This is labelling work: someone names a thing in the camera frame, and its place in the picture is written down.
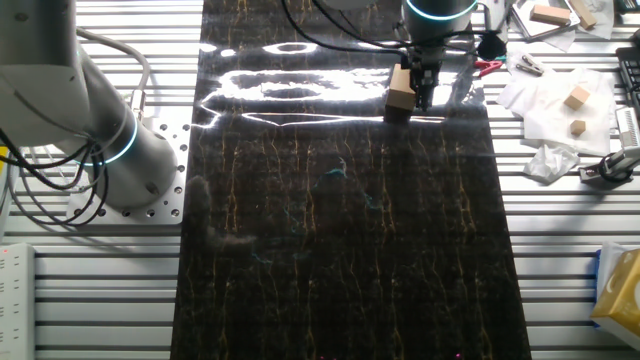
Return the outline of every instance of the small wooden cube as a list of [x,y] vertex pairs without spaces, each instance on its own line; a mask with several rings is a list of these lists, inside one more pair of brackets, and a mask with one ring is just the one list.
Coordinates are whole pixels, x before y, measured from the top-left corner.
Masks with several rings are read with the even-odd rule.
[[587,130],[587,123],[582,120],[576,120],[571,123],[571,135],[580,136]]
[[396,64],[391,75],[387,106],[411,110],[416,107],[416,92],[411,89],[411,70]]
[[584,105],[584,103],[587,102],[589,96],[591,96],[591,93],[583,89],[581,86],[576,86],[567,100],[564,101],[564,104],[577,111],[582,107],[582,105]]

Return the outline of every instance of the wooden block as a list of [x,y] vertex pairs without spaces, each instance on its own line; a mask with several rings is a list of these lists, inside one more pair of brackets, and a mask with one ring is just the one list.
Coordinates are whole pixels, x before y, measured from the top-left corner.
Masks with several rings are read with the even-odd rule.
[[580,25],[587,30],[593,29],[593,27],[598,23],[598,20],[596,20],[595,16],[593,16],[591,11],[589,11],[589,8],[584,4],[584,1],[569,0],[569,3],[580,17]]
[[571,10],[545,5],[536,5],[531,10],[531,20],[551,25],[566,26],[571,20]]
[[577,111],[587,102],[589,96],[591,96],[591,93],[580,86],[576,86],[567,100],[564,101],[564,104]]
[[587,123],[582,120],[576,120],[571,123],[571,135],[580,136],[587,130]]
[[411,70],[396,64],[391,75],[387,106],[411,110],[416,107],[416,92],[411,89]]

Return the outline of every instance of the blue led ring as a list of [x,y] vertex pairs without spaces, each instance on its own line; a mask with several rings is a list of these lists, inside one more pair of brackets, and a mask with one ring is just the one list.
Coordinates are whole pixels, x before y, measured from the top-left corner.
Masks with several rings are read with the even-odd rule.
[[[122,157],[122,155],[124,155],[127,151],[129,151],[129,149],[133,146],[133,143],[136,141],[136,136],[138,135],[138,121],[137,120],[133,120],[133,122],[135,123],[135,126],[133,128],[133,135],[131,136],[131,140],[129,140],[129,143],[127,144],[127,146],[125,146],[122,151],[120,151],[116,156],[111,157],[109,160],[105,161],[105,164],[109,164],[111,162],[114,162],[116,160],[118,160],[119,158]],[[84,164],[84,166],[93,166],[92,163],[86,163]]]
[[457,19],[461,16],[464,16],[465,14],[467,14],[469,11],[472,11],[476,5],[478,5],[478,0],[475,0],[473,2],[473,4],[471,4],[471,6],[469,6],[467,9],[455,14],[455,15],[449,15],[449,16],[437,16],[437,15],[430,15],[427,14],[426,12],[418,9],[417,6],[413,5],[413,3],[411,2],[411,0],[406,0],[407,1],[407,5],[409,5],[409,7],[411,8],[411,10],[413,10],[416,14],[422,16],[423,18],[429,19],[429,20],[435,20],[435,21],[449,21],[449,20],[453,20],[453,19]]

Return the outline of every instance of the red object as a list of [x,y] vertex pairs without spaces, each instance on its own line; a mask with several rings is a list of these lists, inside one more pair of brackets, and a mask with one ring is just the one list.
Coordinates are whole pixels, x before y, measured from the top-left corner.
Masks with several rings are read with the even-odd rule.
[[495,70],[498,70],[502,67],[502,61],[476,61],[476,68],[482,69],[480,71],[480,77],[483,77],[487,74],[491,74]]

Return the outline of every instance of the white electrical outlet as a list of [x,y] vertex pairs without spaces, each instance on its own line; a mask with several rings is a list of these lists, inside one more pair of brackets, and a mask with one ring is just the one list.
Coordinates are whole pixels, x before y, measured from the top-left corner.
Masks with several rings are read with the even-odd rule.
[[34,255],[27,244],[0,247],[0,360],[35,357]]

